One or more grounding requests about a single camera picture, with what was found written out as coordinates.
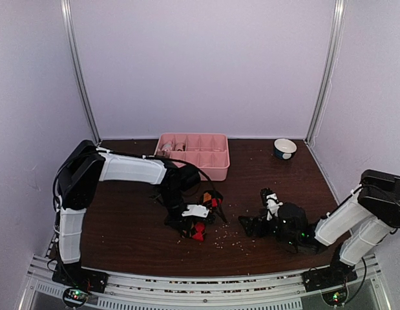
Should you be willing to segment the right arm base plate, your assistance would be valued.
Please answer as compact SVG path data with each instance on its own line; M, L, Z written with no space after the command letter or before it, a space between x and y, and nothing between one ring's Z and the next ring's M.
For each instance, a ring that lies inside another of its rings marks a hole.
M323 301L331 307L343 306L349 297L348 283L357 279L353 270L343 271L324 267L311 268L302 273L306 292L320 291Z

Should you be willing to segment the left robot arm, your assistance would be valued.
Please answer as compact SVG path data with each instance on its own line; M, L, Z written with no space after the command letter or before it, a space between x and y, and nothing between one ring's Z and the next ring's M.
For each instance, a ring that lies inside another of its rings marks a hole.
M188 204L182 197L203 175L186 161L114 152L97 147L90 140L81 141L57 171L52 185L61 277L72 287L79 287L86 280L80 251L83 219L103 181L157 186L168 213L166 225L184 238L204 241L205 221L212 210L203 203Z

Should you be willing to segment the beige striped sock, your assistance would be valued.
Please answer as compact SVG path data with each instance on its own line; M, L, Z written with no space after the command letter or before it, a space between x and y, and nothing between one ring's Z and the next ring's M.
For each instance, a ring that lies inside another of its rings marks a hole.
M176 152L184 152L186 148L186 144L183 142L179 142L175 145L174 151Z

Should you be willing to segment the argyle black red sock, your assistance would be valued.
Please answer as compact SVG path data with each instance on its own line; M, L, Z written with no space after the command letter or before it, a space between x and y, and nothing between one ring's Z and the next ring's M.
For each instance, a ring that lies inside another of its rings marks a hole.
M184 236L199 242L205 239L207 224L215 222L217 211L223 201L223 196L218 191L204 191L198 203L189 204L182 213L186 223L183 230Z

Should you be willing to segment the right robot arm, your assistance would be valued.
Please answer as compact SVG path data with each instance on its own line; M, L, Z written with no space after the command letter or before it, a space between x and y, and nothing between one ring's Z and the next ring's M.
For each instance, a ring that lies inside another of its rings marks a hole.
M324 279L339 284L387 235L400 229L400 176L368 169L332 212L310 223L303 208L282 203L270 189L260 192L266 213L239 216L248 237L273 236L291 253L321 254L353 227L358 230L335 250Z

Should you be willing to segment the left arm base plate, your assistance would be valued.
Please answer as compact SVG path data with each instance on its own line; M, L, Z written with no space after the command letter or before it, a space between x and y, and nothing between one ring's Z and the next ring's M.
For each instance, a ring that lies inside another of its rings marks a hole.
M100 271L81 269L78 274L58 269L53 272L52 281L65 286L62 301L69 308L78 308L98 298L96 293L104 293L108 274Z

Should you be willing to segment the pink divided organizer tray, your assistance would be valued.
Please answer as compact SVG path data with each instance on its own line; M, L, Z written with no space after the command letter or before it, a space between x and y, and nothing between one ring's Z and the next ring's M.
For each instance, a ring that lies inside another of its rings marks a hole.
M185 143L185 151L159 152L158 149L167 141L172 141L174 148L179 142ZM189 162L213 181L224 181L230 167L228 139L224 134L165 133L160 136L154 154Z

